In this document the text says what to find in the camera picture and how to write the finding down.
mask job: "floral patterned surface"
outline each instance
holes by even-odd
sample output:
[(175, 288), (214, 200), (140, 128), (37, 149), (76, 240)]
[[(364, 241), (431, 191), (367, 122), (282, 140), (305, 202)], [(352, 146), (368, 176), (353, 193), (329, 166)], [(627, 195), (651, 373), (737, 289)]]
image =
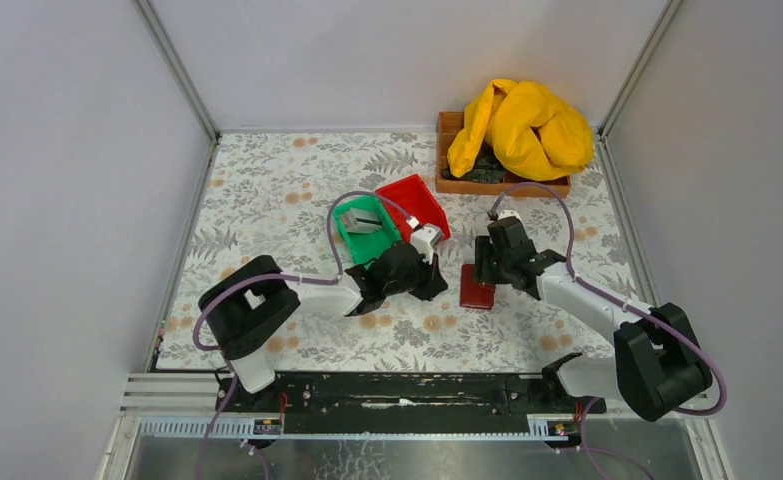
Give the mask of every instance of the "floral patterned surface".
[[(158, 369), (223, 366), (217, 352), (196, 350), (197, 300), (256, 255), (286, 271), (334, 273), (324, 221), (344, 192), (373, 190), (411, 174), (434, 190), (434, 133), (228, 134), (221, 141), (203, 209), (159, 345)], [(491, 311), (459, 307), (460, 270), (473, 263), (473, 240), (486, 234), (494, 197), (436, 194), (451, 238), (439, 247), (448, 291), (432, 302), (390, 298), (356, 318), (293, 316), (265, 350), (278, 370), (529, 372), (575, 350), (611, 353), (597, 333), (561, 310), (497, 288)], [(568, 204), (576, 223), (574, 258), (589, 278), (636, 295), (626, 245), (597, 161), (574, 175)], [(564, 252), (567, 221), (552, 199), (508, 198), (539, 249)], [(349, 252), (335, 235), (345, 266)], [(207, 328), (204, 343), (213, 343)]]

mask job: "white wall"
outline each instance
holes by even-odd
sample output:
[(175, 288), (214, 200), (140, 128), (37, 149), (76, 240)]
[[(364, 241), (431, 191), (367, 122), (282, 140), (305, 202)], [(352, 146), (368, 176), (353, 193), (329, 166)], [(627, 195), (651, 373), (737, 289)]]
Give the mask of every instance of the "white wall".
[(489, 80), (599, 124), (665, 0), (156, 0), (222, 129), (434, 127)]
[(662, 297), (730, 384), (738, 478), (783, 478), (783, 1), (686, 2), (612, 136)]
[(93, 477), (206, 148), (130, 1), (0, 1), (0, 479)]

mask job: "wire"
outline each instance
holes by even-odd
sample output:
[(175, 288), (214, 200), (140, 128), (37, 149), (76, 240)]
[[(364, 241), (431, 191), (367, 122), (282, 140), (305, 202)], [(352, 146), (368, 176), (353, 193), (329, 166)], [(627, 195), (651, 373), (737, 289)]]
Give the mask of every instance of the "wire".
[(270, 462), (267, 461), (267, 457), (264, 456), (263, 453), (261, 453), (260, 448), (256, 448), (255, 445), (252, 443), (247, 442), (246, 440), (241, 441), (241, 448), (244, 447), (244, 445), (248, 445), (250, 447), (250, 455), (258, 454), (259, 461), (261, 461), (261, 466), (264, 468), (264, 480), (270, 480)]
[(285, 431), (285, 424), (282, 423), (283, 416), (285, 415), (285, 409), (288, 407), (288, 394), (282, 392), (279, 394), (279, 431)]
[[(677, 339), (680, 343), (685, 345), (689, 348), (692, 352), (694, 352), (697, 357), (703, 361), (708, 367), (709, 370), (712, 372), (712, 375), (715, 376), (715, 378), (718, 381), (718, 401), (715, 403), (714, 406), (704, 409), (704, 410), (693, 410), (689, 408), (675, 408), (674, 411), (677, 413), (682, 413), (686, 415), (695, 415), (695, 416), (708, 416), (708, 415), (714, 415), (721, 411), (721, 409), (724, 408), (724, 405), (727, 403), (727, 383), (724, 380), (723, 375), (721, 375), (721, 371), (718, 368), (718, 365), (715, 364), (715, 362), (712, 361), (711, 358), (709, 358), (708, 355), (706, 355), (703, 350), (700, 349), (697, 345), (694, 344), (691, 340), (689, 340), (685, 335), (681, 334), (677, 330), (675, 330), (673, 327), (669, 326), (668, 324), (662, 322), (661, 320), (657, 319), (656, 317), (650, 315), (647, 312), (644, 312), (640, 310), (639, 308), (630, 305), (629, 303), (624, 303), (617, 297), (613, 296), (609, 292), (597, 287), (596, 285), (589, 283), (585, 281), (582, 277), (577, 275), (576, 269), (574, 269), (573, 265), (573, 249), (574, 249), (574, 240), (575, 240), (575, 234), (574, 234), (574, 220), (571, 216), (571, 211), (568, 209), (568, 204), (565, 203), (565, 200), (556, 193), (555, 190), (548, 187), (547, 185), (543, 185), (538, 182), (521, 182), (515, 185), (512, 185), (511, 187), (503, 190), (503, 192), (497, 197), (497, 200), (494, 201), (494, 205), (491, 206), (491, 209), (488, 211), (489, 217), (496, 217), (497, 216), (497, 207), (500, 206), (500, 203), (503, 201), (503, 199), (506, 197), (506, 195), (511, 192), (512, 190), (520, 187), (538, 187), (543, 190), (546, 190), (550, 195), (552, 195), (556, 201), (559, 202), (559, 206), (562, 207), (562, 211), (565, 213), (565, 218), (568, 221), (568, 247), (565, 252), (565, 268), (568, 271), (568, 274), (571, 276), (571, 278), (578, 283), (580, 286), (585, 288), (586, 290), (590, 291), (591, 293), (594, 293), (598, 295), (599, 297), (611, 302), (613, 305), (617, 305), (618, 307), (625, 308), (627, 311), (634, 315), (638, 315), (639, 317), (649, 321), (653, 325), (655, 325), (658, 328), (661, 328), (666, 333)], [(595, 398), (591, 402), (588, 403), (588, 405), (585, 406), (585, 409), (582, 412), (582, 416), (580, 419), (580, 441), (582, 442), (582, 450), (585, 450), (585, 452), (588, 454), (588, 459), (591, 460), (592, 465), (594, 465), (594, 468), (597, 469), (597, 471), (600, 473), (600, 475), (603, 476), (603, 478), (610, 480), (609, 476), (606, 475), (606, 473), (603, 471), (602, 468), (597, 464), (597, 461), (594, 460), (594, 456), (592, 453), (600, 453), (603, 455), (609, 455), (611, 457), (619, 458), (625, 462), (628, 462), (632, 465), (635, 465), (636, 467), (640, 468), (641, 471), (643, 471), (648, 478), (653, 479), (653, 474), (650, 472), (650, 470), (647, 469), (644, 465), (642, 465), (639, 461), (635, 460), (634, 458), (631, 458), (627, 455), (624, 455), (622, 453), (616, 452), (614, 450), (608, 450), (605, 448), (597, 448), (597, 447), (589, 447), (587, 446), (587, 443), (585, 441), (585, 418), (588, 415), (588, 412), (591, 410), (591, 407), (594, 405), (595, 402), (597, 402), (599, 398)]]
[(574, 404), (574, 423), (579, 423), (582, 417), (582, 402), (576, 402)]
[(667, 334), (671, 335), (675, 339), (677, 339), (678, 342), (682, 343), (686, 347), (688, 347), (689, 350), (694, 352), (695, 355), (697, 355), (697, 358), (699, 358), (703, 363), (705, 363), (709, 370), (712, 371), (712, 375), (715, 376), (715, 379), (718, 381), (718, 401), (715, 403), (714, 406), (704, 409), (704, 410), (693, 410), (689, 408), (675, 408), (674, 411), (677, 413), (682, 413), (686, 415), (695, 415), (695, 416), (709, 416), (714, 415), (721, 411), (721, 409), (724, 408), (724, 405), (727, 403), (727, 382), (724, 379), (724, 376), (721, 375), (721, 370), (718, 368), (718, 365), (715, 364), (714, 361), (712, 361), (711, 358), (709, 358), (708, 355), (706, 355), (703, 350), (700, 349), (697, 345), (694, 344), (691, 340), (689, 340), (685, 335), (678, 332), (676, 329), (671, 327), (670, 325), (666, 324), (665, 322), (659, 320), (658, 318), (654, 317), (653, 315), (650, 315), (648, 312), (644, 312), (640, 310), (639, 308), (630, 305), (630, 304), (624, 304), (620, 299), (613, 296), (609, 292), (606, 292), (605, 290), (602, 290), (601, 288), (597, 287), (596, 285), (589, 283), (585, 281), (582, 277), (577, 275), (576, 270), (574, 269), (573, 265), (573, 248), (574, 248), (574, 220), (571, 217), (571, 212), (568, 209), (568, 205), (565, 203), (565, 200), (559, 196), (558, 193), (556, 193), (552, 188), (548, 187), (547, 185), (538, 183), (538, 182), (521, 182), (517, 183), (515, 185), (512, 185), (511, 187), (503, 190), (503, 193), (501, 193), (497, 200), (494, 202), (494, 205), (491, 207), (491, 210), (489, 210), (489, 215), (496, 215), (497, 214), (497, 207), (500, 205), (500, 202), (503, 201), (503, 198), (511, 192), (512, 190), (519, 188), (519, 187), (538, 187), (541, 189), (546, 190), (550, 195), (556, 198), (556, 200), (559, 202), (559, 205), (562, 207), (562, 210), (565, 212), (565, 218), (568, 220), (568, 248), (565, 253), (565, 268), (568, 270), (568, 274), (571, 276), (571, 278), (574, 279), (576, 283), (578, 283), (580, 286), (585, 288), (586, 290), (590, 291), (591, 293), (594, 293), (598, 295), (599, 297), (602, 297), (609, 302), (611, 302), (614, 305), (617, 305), (618, 307), (623, 307), (630, 313), (634, 315), (638, 315), (639, 317), (647, 320), (648, 322), (652, 323), (658, 328), (661, 328), (664, 330)]
[(586, 454), (588, 454), (588, 459), (591, 460), (591, 464), (594, 465), (594, 468), (597, 469), (597, 472), (600, 473), (600, 475), (605, 478), (606, 480), (611, 480), (608, 475), (606, 475), (606, 472), (603, 471), (603, 468), (598, 465), (597, 460), (594, 459), (594, 455), (592, 453), (600, 453), (603, 455), (609, 455), (610, 457), (615, 457), (618, 459), (621, 459), (627, 463), (630, 463), (639, 469), (641, 469), (642, 472), (644, 472), (645, 475), (647, 475), (647, 478), (650, 480), (655, 480), (655, 477), (653, 476), (653, 473), (644, 466), (641, 462), (638, 460), (629, 457), (627, 455), (624, 455), (623, 453), (616, 452), (614, 450), (609, 450), (606, 448), (599, 448), (599, 447), (588, 447), (588, 442), (585, 440), (585, 420), (588, 417), (588, 412), (591, 411), (591, 407), (594, 406), (597, 401), (600, 400), (599, 398), (595, 398), (592, 401), (588, 402), (588, 405), (586, 405), (585, 409), (582, 411), (582, 417), (579, 421), (579, 438), (582, 446), (580, 447), (580, 450), (584, 450)]
[[(232, 285), (231, 287), (227, 288), (226, 290), (220, 292), (212, 301), (208, 303), (208, 305), (205, 306), (203, 311), (200, 313), (200, 317), (197, 319), (197, 322), (194, 324), (194, 329), (191, 332), (191, 339), (194, 342), (194, 346), (196, 346), (198, 349), (204, 351), (204, 352), (212, 352), (215, 350), (220, 350), (220, 347), (217, 345), (205, 345), (200, 341), (200, 331), (202, 330), (203, 322), (206, 321), (209, 315), (211, 315), (211, 312), (214, 311), (215, 308), (218, 307), (224, 300), (232, 296), (234, 293), (237, 293), (241, 290), (246, 289), (250, 285), (253, 285), (258, 282), (264, 282), (266, 280), (285, 280), (289, 282), (303, 282), (303, 283), (310, 283), (313, 285), (337, 285), (338, 282), (341, 281), (341, 277), (344, 275), (344, 263), (341, 261), (341, 256), (338, 254), (338, 248), (335, 246), (335, 240), (332, 238), (332, 214), (335, 210), (335, 207), (338, 206), (339, 203), (341, 203), (342, 200), (345, 198), (353, 197), (353, 196), (369, 196), (377, 198), (383, 202), (386, 202), (388, 205), (391, 205), (392, 207), (396, 208), (400, 211), (405, 217), (406, 220), (410, 220), (414, 218), (412, 215), (409, 214), (403, 207), (401, 207), (397, 202), (386, 198), (382, 195), (378, 195), (373, 192), (363, 192), (363, 191), (353, 191), (353, 192), (347, 192), (340, 197), (336, 198), (332, 204), (329, 206), (329, 212), (326, 214), (326, 238), (329, 240), (329, 246), (332, 248), (332, 256), (335, 259), (335, 265), (338, 267), (338, 274), (335, 278), (331, 279), (320, 279), (320, 278), (302, 278), (297, 275), (287, 275), (287, 274), (281, 274), (281, 273), (268, 273), (264, 275), (257, 275), (255, 277), (248, 278), (246, 280), (242, 280), (235, 285)], [(199, 454), (197, 455), (197, 464), (195, 467), (195, 477), (199, 480), (202, 478), (202, 464), (203, 464), (203, 458), (205, 457), (205, 453), (208, 449), (208, 438), (211, 435), (211, 432), (214, 430), (214, 426), (217, 423), (218, 417), (220, 417), (220, 414), (223, 413), (223, 410), (226, 408), (226, 405), (229, 403), (229, 400), (232, 398), (232, 395), (235, 393), (235, 389), (238, 385), (238, 374), (235, 373), (235, 369), (232, 368), (232, 363), (229, 362), (229, 360), (225, 360), (226, 367), (229, 369), (229, 371), (232, 373), (232, 383), (229, 385), (229, 390), (226, 392), (226, 395), (223, 397), (223, 399), (220, 402), (220, 407), (217, 408), (217, 410), (214, 412), (214, 416), (211, 418), (211, 422), (209, 422), (208, 427), (206, 427), (206, 432), (203, 435), (203, 442), (200, 445)], [(282, 412), (280, 412), (280, 428), (282, 428), (282, 413), (284, 413), (284, 408)], [(267, 464), (265, 463), (265, 478), (270, 478), (270, 471), (267, 467)]]
[(211, 421), (208, 422), (206, 431), (203, 434), (203, 443), (200, 445), (200, 450), (197, 452), (197, 463), (194, 466), (194, 477), (198, 480), (202, 478), (203, 470), (203, 458), (208, 450), (208, 437), (211, 436), (211, 432), (214, 431), (214, 426), (217, 424), (217, 419), (220, 418), (220, 414), (226, 409), (226, 405), (229, 403), (229, 399), (232, 398), (232, 394), (235, 393), (235, 388), (238, 386), (238, 374), (235, 373), (235, 369), (232, 368), (232, 362), (226, 360), (226, 368), (232, 372), (232, 382), (229, 384), (229, 390), (226, 391), (226, 396), (220, 402), (220, 406), (214, 412), (214, 416), (211, 417)]

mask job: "green plastic tray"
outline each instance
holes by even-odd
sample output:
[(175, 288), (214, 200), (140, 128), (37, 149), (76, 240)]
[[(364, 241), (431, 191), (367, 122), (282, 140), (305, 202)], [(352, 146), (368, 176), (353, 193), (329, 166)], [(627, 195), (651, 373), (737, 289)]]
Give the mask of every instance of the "green plastic tray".
[[(344, 229), (344, 224), (341, 223), (341, 215), (351, 208), (361, 208), (362, 210), (375, 213), (382, 222), (382, 229), (373, 233), (348, 233)], [(338, 205), (332, 211), (332, 218), (335, 219), (335, 224), (338, 225), (338, 233), (344, 238), (344, 243), (349, 247), (350, 254), (353, 256), (353, 263), (356, 265), (378, 258), (382, 252), (402, 238), (394, 225), (394, 221), (391, 220), (388, 212), (385, 211), (385, 207), (382, 206), (382, 202), (367, 195)]]

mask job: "black mount bracket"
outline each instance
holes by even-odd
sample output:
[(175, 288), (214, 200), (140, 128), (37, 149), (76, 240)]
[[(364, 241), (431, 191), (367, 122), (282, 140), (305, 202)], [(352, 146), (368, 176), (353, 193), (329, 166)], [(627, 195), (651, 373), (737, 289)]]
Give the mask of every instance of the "black mount bracket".
[[(232, 379), (218, 381), (225, 392)], [(276, 381), (257, 393), (239, 386), (224, 411), (278, 415), (285, 393), (285, 433), (526, 433), (527, 414), (573, 415), (577, 403), (587, 401), (550, 389), (539, 375), (277, 372)], [(605, 411), (603, 401), (592, 408)]]
[[(700, 347), (681, 308), (666, 303), (650, 309), (650, 313)], [(625, 323), (615, 331), (615, 368), (624, 400), (649, 422), (712, 386), (709, 367), (688, 347), (647, 320)]]
[[(200, 297), (199, 307), (205, 307), (222, 292), (249, 278), (267, 273), (281, 273), (270, 255), (262, 255), (238, 269)], [(247, 291), (264, 296), (256, 308), (245, 297)], [(223, 300), (206, 321), (220, 345), (223, 358), (235, 360), (253, 353), (285, 323), (300, 306), (297, 293), (284, 280), (265, 280), (243, 288)]]

